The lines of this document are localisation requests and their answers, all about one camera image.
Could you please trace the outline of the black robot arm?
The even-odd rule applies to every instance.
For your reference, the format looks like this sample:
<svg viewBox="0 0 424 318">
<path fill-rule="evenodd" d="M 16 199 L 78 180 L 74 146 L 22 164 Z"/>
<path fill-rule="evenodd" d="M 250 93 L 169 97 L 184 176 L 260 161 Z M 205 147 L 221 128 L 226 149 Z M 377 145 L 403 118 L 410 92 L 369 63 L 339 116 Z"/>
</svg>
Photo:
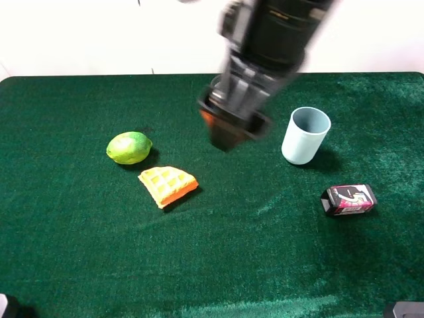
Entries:
<svg viewBox="0 0 424 318">
<path fill-rule="evenodd" d="M 214 147 L 226 152 L 266 133 L 270 119 L 261 108 L 295 77 L 333 5 L 329 0 L 231 1 L 220 30 L 229 55 L 199 98 Z"/>
</svg>

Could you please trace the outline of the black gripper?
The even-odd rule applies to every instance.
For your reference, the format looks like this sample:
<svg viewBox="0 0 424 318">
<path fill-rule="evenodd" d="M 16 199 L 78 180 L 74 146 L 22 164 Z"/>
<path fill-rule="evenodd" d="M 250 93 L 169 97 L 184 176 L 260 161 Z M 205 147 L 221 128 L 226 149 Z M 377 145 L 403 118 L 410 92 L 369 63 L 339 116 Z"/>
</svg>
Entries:
<svg viewBox="0 0 424 318">
<path fill-rule="evenodd" d="M 199 98 L 211 144 L 227 152 L 240 143 L 261 138 L 270 126 L 270 118 L 260 112 L 261 108 L 297 70 L 297 63 L 267 69 L 231 56 L 224 72 Z"/>
</svg>

